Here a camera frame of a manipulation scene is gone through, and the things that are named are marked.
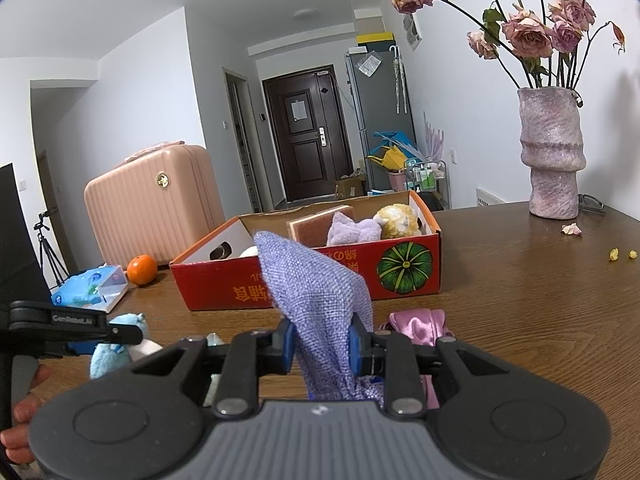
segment black glasses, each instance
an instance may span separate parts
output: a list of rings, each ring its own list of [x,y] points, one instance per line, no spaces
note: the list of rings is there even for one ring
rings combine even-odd
[[[583,211],[589,211],[591,213],[599,213],[601,215],[606,215],[607,212],[604,211],[604,204],[598,200],[596,197],[591,195],[578,195],[578,208]]]

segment gray refrigerator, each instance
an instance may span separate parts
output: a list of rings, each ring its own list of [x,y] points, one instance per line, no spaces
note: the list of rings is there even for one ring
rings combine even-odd
[[[373,136],[375,132],[404,132],[407,138],[415,144],[411,106],[407,103],[407,113],[404,113],[402,89],[400,89],[400,113],[398,114],[396,111],[394,54],[392,52],[377,52],[382,63],[369,77],[358,69],[358,64],[366,60],[370,54],[368,52],[345,56],[351,94],[358,117],[360,141],[365,156],[370,155],[371,150],[383,142],[383,139]],[[365,158],[365,164],[369,189],[391,189],[389,177],[384,168],[368,158]]]

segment black screen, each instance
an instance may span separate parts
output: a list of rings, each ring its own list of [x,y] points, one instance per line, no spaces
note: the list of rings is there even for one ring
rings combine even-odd
[[[0,168],[0,304],[50,301],[24,222],[12,164]]]

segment human hand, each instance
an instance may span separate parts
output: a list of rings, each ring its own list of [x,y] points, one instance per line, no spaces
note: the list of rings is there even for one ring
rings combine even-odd
[[[50,376],[51,368],[40,365],[31,387],[40,386]],[[42,404],[42,400],[35,394],[27,395],[14,406],[14,419],[17,426],[0,433],[0,442],[6,448],[7,458],[16,464],[30,464],[35,460],[29,449],[29,423]]]

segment wooden table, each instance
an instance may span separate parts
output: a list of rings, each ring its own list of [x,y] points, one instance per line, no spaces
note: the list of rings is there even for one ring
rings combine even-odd
[[[443,308],[457,336],[564,384],[607,413],[613,440],[598,480],[640,476],[640,222],[615,210],[580,214],[580,237],[563,223],[529,215],[527,204],[436,213],[443,230],[442,292],[377,301],[375,322],[415,307]],[[609,261],[609,251],[620,259]],[[169,344],[217,332],[229,341],[257,327],[274,327],[274,310],[189,312],[169,272],[130,292],[114,314],[144,312],[153,338]],[[56,376],[39,389],[51,397],[87,379],[88,359],[53,362]],[[299,373],[265,378],[261,394],[305,397]]]

